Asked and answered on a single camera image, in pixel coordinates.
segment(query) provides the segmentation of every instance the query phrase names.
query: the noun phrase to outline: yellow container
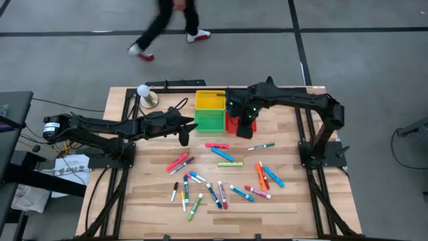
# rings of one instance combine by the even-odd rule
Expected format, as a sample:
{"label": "yellow container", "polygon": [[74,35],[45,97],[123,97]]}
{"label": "yellow container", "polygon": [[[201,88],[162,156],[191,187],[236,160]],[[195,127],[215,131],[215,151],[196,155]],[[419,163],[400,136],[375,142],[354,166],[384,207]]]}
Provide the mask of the yellow container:
{"label": "yellow container", "polygon": [[197,110],[224,110],[226,109],[226,91],[198,90],[196,91]]}

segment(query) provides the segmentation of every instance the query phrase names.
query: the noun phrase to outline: sneaker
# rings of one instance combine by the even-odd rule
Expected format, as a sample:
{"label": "sneaker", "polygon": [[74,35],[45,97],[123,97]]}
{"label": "sneaker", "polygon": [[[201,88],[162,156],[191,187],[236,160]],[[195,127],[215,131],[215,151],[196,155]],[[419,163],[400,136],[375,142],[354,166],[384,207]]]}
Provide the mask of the sneaker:
{"label": "sneaker", "polygon": [[209,36],[211,36],[210,32],[199,29],[196,35],[187,34],[187,43],[193,43],[195,41],[209,39]]}
{"label": "sneaker", "polygon": [[144,51],[142,51],[140,49],[140,47],[138,46],[138,44],[132,44],[131,47],[128,50],[128,54],[130,56],[139,57],[140,59],[142,59],[144,61],[147,61],[147,62],[150,62],[150,61],[154,60],[154,55],[144,53]]}

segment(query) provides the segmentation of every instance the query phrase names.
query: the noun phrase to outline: wooden tabletop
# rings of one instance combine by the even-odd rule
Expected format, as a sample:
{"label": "wooden tabletop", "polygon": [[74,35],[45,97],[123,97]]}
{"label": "wooden tabletop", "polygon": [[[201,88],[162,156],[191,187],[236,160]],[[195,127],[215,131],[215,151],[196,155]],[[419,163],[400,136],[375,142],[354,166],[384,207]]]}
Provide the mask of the wooden tabletop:
{"label": "wooden tabletop", "polygon": [[[119,121],[126,93],[126,87],[113,87],[107,100],[104,118]],[[309,93],[322,94],[324,87],[307,87]],[[176,105],[181,99],[189,98],[187,105],[181,110],[183,116],[194,116],[195,94],[159,94],[159,105],[154,110],[165,111],[169,106]],[[312,112],[316,130],[322,124],[320,117]],[[302,118],[306,136],[309,137],[306,116],[302,110]],[[191,132],[189,146],[182,147],[178,137],[155,138],[137,142],[134,167],[130,170],[120,238],[162,238],[168,234],[171,238],[253,238],[261,234],[264,238],[315,238],[316,228],[310,201],[308,181],[305,169],[300,165],[297,142],[300,140],[294,108],[274,106],[263,109],[257,118],[257,132],[250,140],[238,138],[227,133]],[[230,150],[226,153],[235,157],[235,161],[243,161],[243,167],[217,167],[224,162],[222,157],[211,152],[206,142],[228,143]],[[274,142],[274,147],[257,151],[248,151],[248,147]],[[165,171],[184,152],[188,152],[195,160],[176,174],[170,176]],[[232,192],[233,184],[244,190],[244,185],[259,188],[254,164],[263,161],[286,184],[280,188],[270,179],[271,199],[253,195],[255,201],[246,199]],[[84,232],[86,209],[94,184],[102,170],[90,174],[90,182],[80,214],[76,235]],[[211,183],[219,197],[218,181],[225,187],[227,210],[219,209],[205,184],[189,180],[189,199],[187,212],[183,212],[180,193],[183,190],[183,175],[194,171]],[[324,168],[330,199],[336,211],[344,221],[356,232],[360,232],[360,224],[356,213],[354,198],[347,176],[335,167]],[[90,223],[104,207],[110,170],[102,178],[90,208]],[[174,183],[179,182],[177,196],[171,203]],[[199,193],[204,197],[191,222],[187,214],[195,203]],[[110,215],[107,234],[112,233],[114,214]],[[328,233],[328,224],[324,207],[320,203],[324,232]]]}

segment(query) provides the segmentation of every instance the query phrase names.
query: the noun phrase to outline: white paper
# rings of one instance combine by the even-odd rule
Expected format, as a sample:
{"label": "white paper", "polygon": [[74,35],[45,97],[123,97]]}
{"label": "white paper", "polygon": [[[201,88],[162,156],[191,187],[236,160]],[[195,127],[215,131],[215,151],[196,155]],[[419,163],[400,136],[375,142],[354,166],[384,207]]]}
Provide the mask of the white paper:
{"label": "white paper", "polygon": [[50,193],[46,189],[19,184],[11,207],[24,212],[33,210],[42,214]]}
{"label": "white paper", "polygon": [[[58,158],[55,160],[54,176],[68,180],[68,181],[73,181],[75,183],[88,185],[88,182],[89,182],[88,163],[89,163],[89,157],[85,155],[68,155],[64,158]],[[52,192],[53,198],[64,197],[64,196],[67,196],[67,194]]]}

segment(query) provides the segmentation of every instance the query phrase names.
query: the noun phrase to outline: green bin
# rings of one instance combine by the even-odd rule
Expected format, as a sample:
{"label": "green bin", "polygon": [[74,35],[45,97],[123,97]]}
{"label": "green bin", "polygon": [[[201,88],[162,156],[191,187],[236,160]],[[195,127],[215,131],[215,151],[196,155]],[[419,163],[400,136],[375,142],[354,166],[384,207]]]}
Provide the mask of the green bin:
{"label": "green bin", "polygon": [[198,132],[222,132],[225,130],[224,110],[195,110]]}

